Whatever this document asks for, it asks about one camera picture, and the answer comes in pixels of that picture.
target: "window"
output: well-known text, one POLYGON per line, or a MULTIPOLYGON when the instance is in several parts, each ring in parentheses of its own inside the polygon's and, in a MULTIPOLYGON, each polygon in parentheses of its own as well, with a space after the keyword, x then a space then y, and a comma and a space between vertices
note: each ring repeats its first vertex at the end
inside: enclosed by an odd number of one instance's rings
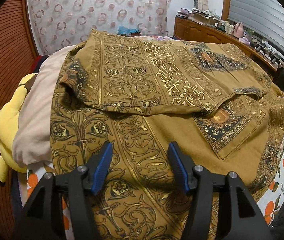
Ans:
POLYGON ((277 0, 231 0, 229 19, 243 23, 284 52, 284 8, 277 0))

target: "yellow plush toy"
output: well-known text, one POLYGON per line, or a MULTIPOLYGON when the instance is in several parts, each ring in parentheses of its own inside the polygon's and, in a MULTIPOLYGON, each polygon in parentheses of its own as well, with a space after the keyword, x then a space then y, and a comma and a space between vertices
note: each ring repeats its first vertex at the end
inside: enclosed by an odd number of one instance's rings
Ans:
POLYGON ((9 167, 15 171, 26 173, 27 168, 20 168, 12 158, 12 144, 18 131, 18 117, 21 106, 27 95, 24 85, 36 74, 28 74, 19 83, 11 100, 0 110, 0 181, 6 182, 9 167))

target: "white curtain with pink circles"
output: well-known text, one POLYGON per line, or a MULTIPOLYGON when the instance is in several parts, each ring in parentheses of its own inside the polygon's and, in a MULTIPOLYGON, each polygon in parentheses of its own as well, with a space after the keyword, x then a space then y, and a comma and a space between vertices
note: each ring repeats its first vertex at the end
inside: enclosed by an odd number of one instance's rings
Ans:
POLYGON ((166 36, 170 0, 28 0, 39 53, 52 54, 85 41, 93 29, 117 33, 119 26, 142 35, 166 36))

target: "pink bottle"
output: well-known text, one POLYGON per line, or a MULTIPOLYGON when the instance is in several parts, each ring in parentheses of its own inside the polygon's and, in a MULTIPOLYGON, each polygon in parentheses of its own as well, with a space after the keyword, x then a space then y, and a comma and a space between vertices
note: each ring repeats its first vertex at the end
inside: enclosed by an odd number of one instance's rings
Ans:
POLYGON ((243 29, 243 24, 242 23, 238 23, 235 26, 235 30, 234 30, 233 36, 235 36, 237 38, 243 38, 243 36, 244 36, 244 29, 243 29))

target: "metal screw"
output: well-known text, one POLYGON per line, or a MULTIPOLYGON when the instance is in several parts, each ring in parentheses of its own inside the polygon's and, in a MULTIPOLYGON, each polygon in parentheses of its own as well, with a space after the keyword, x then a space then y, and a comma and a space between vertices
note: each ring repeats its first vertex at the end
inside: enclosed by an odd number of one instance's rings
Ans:
POLYGON ((194 167, 194 169, 195 169, 196 171, 198 171, 198 172, 201 172, 201 171, 204 170, 203 166, 201 166, 201 165, 196 165, 196 166, 194 167))
POLYGON ((51 177, 53 176, 53 174, 52 174, 51 172, 47 172, 47 173, 45 173, 43 176, 44 176, 45 179, 51 179, 51 177))
POLYGON ((237 173, 234 172, 234 171, 231 171, 231 172, 229 173, 229 176, 230 176, 232 179, 236 179, 236 178, 237 178, 237 173))
POLYGON ((81 165, 81 166, 79 166, 79 167, 77 168, 77 170, 78 170, 79 172, 85 172, 85 171, 87 170, 87 167, 86 167, 85 165, 81 165))

